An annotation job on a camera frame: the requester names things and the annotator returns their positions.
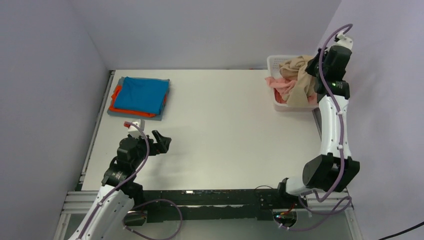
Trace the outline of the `beige t-shirt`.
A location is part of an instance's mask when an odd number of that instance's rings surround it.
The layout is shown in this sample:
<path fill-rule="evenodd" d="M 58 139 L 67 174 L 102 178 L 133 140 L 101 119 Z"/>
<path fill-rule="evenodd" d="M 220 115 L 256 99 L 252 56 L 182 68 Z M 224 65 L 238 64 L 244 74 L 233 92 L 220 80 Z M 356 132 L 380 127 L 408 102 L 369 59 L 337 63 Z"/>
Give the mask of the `beige t-shirt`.
<path fill-rule="evenodd" d="M 289 84 L 293 84 L 282 94 L 289 107 L 303 108 L 316 104 L 314 78 L 306 72 L 308 62 L 313 58 L 310 55 L 300 55 L 279 64 L 280 75 L 289 80 Z"/>

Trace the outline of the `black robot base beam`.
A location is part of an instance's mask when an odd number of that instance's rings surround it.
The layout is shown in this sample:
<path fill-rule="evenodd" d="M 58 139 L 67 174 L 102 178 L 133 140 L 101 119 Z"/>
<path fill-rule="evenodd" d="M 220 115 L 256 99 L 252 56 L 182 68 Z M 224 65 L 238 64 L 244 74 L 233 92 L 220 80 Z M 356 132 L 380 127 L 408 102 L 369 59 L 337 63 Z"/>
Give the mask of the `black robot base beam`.
<path fill-rule="evenodd" d="M 144 204 L 135 204 L 124 217 L 128 226 L 164 221 L 256 219 L 271 221 L 274 216 L 289 220 L 302 204 L 271 187 L 254 189 L 146 190 Z"/>

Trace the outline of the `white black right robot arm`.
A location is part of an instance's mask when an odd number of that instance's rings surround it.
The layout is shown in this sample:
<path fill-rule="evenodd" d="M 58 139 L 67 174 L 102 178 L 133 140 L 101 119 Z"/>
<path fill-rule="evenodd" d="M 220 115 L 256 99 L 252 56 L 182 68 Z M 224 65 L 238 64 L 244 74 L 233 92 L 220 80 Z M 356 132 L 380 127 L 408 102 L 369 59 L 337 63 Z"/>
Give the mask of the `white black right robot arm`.
<path fill-rule="evenodd" d="M 350 86 L 343 80 L 351 55 L 351 47 L 333 45 L 320 49 L 307 64 L 305 71 L 315 80 L 321 146 L 318 156 L 305 164 L 301 177 L 279 183 L 275 200 L 282 208 L 289 207 L 301 194 L 317 190 L 326 195 L 340 193 L 359 173 L 360 163 L 352 159 L 347 135 Z"/>

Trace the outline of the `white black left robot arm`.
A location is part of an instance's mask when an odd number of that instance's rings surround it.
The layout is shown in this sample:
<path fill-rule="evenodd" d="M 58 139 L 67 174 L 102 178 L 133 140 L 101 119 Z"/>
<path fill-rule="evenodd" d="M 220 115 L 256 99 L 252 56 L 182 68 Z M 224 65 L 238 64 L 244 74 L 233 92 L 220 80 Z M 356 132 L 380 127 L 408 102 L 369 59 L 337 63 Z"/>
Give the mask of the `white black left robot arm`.
<path fill-rule="evenodd" d="M 153 139 L 140 133 L 129 134 L 119 142 L 93 204 L 70 239 L 109 240 L 128 211 L 143 205 L 143 186 L 134 182 L 137 172 L 147 157 L 167 153 L 172 141 L 157 130 L 152 134 Z"/>

